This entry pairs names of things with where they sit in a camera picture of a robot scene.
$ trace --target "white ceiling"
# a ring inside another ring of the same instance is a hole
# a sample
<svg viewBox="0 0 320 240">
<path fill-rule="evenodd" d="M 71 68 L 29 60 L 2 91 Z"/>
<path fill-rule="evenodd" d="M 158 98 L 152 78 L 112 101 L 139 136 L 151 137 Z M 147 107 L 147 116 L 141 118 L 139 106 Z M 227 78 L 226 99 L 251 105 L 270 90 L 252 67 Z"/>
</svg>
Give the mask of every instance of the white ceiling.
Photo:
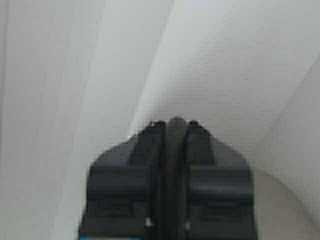
<svg viewBox="0 0 320 240">
<path fill-rule="evenodd" d="M 320 1 L 177 0 L 131 124 L 197 119 L 245 156 L 320 52 Z"/>
</svg>

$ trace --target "black device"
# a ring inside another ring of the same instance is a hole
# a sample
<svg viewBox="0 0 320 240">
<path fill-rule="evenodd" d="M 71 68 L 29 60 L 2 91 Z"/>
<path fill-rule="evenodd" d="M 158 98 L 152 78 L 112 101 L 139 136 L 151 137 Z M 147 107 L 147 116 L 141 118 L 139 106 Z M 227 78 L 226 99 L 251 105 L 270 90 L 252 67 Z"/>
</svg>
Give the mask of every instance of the black device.
<svg viewBox="0 0 320 240">
<path fill-rule="evenodd" d="M 152 122 L 91 166 L 80 236 L 256 240 L 251 171 L 196 121 Z"/>
</svg>

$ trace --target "white wall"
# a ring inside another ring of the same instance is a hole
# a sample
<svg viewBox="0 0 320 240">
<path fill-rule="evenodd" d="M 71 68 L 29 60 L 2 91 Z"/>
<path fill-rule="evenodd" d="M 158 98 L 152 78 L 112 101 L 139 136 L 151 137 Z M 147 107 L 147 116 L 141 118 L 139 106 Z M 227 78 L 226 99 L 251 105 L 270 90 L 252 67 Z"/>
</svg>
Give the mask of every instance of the white wall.
<svg viewBox="0 0 320 240">
<path fill-rule="evenodd" d="M 171 4 L 107 1 L 52 240 L 75 239 L 89 164 L 126 139 Z"/>
<path fill-rule="evenodd" d="M 6 33 L 7 33 L 8 0 L 0 0 L 0 133 L 2 126 L 2 106 L 5 81 Z"/>
<path fill-rule="evenodd" d="M 320 52 L 320 1 L 177 0 L 130 134 L 197 119 L 250 156 Z"/>
<path fill-rule="evenodd" d="M 259 240 L 318 240 L 320 229 L 301 201 L 272 175 L 252 169 Z"/>
<path fill-rule="evenodd" d="M 286 184 L 320 226 L 320 56 L 250 163 Z"/>
<path fill-rule="evenodd" d="M 104 6 L 104 0 L 10 0 L 1 240 L 50 239 Z"/>
</svg>

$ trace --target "black plastic object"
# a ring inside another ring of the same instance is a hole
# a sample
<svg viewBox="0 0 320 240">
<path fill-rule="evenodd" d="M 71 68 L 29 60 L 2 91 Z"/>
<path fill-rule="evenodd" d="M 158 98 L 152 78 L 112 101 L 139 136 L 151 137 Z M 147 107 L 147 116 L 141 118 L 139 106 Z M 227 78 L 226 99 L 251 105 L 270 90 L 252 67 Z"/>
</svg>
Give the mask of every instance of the black plastic object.
<svg viewBox="0 0 320 240">
<path fill-rule="evenodd" d="M 87 180 L 87 204 L 80 236 L 158 239 L 163 232 L 163 144 L 166 124 L 151 123 L 134 142 L 99 157 Z M 116 165 L 116 159 L 126 162 Z"/>
<path fill-rule="evenodd" d="M 79 234 L 145 240 L 256 240 L 244 158 L 196 121 L 173 118 L 92 165 Z"/>
</svg>

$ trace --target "beige floor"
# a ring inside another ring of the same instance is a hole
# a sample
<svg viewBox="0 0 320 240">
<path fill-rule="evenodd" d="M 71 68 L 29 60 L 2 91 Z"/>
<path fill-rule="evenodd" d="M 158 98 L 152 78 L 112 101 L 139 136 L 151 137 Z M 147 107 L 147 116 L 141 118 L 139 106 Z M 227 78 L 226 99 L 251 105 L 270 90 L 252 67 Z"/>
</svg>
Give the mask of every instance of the beige floor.
<svg viewBox="0 0 320 240">
<path fill-rule="evenodd" d="M 319 229 L 286 186 L 261 171 L 253 174 L 260 240 L 320 240 Z"/>
</svg>

